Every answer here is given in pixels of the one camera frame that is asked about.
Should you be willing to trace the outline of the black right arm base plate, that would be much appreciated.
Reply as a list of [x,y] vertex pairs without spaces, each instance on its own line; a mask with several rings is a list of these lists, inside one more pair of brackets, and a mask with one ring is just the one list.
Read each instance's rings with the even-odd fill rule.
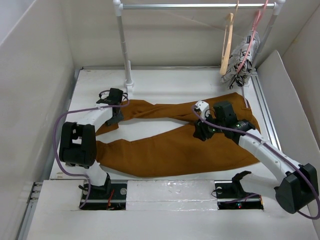
[[217,200],[218,210],[263,210],[260,195],[245,192],[238,182],[215,180],[211,195]]

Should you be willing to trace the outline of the brown trousers with striped trim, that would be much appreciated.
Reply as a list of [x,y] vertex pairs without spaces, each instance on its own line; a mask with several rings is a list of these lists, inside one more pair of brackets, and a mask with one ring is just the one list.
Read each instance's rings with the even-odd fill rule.
[[124,120],[170,118],[185,121],[176,129],[128,141],[96,142],[96,160],[104,167],[140,178],[171,177],[227,171],[257,164],[251,153],[222,133],[201,141],[193,136],[194,102],[152,104],[133,99],[122,109]]

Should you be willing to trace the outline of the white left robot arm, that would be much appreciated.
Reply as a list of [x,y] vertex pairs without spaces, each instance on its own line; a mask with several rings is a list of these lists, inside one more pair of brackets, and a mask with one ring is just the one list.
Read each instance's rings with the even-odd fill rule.
[[98,96],[95,106],[68,112],[85,112],[85,115],[62,125],[58,159],[73,167],[84,168],[83,176],[89,181],[85,189],[104,199],[111,194],[111,179],[97,161],[96,132],[102,126],[111,126],[124,119],[121,108],[128,94],[121,89],[110,88]]

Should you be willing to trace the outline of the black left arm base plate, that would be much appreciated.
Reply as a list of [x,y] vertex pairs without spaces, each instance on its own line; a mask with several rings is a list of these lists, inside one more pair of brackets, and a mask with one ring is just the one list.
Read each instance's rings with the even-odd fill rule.
[[103,190],[98,190],[97,187],[91,187],[87,197],[88,184],[78,186],[82,190],[79,206],[83,203],[81,210],[85,211],[122,211],[126,209],[127,199],[127,181],[111,182],[110,190],[105,193]]

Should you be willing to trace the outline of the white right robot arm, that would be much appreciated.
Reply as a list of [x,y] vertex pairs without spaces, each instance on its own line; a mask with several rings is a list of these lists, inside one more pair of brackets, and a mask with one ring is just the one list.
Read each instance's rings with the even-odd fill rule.
[[293,160],[263,139],[253,123],[238,119],[230,102],[221,101],[210,106],[200,100],[191,109],[197,118],[195,138],[206,141],[221,133],[253,155],[273,175],[273,178],[260,177],[247,170],[236,174],[231,179],[233,196],[229,204],[265,196],[277,201],[286,212],[301,214],[301,209],[311,202],[320,202],[316,168]]

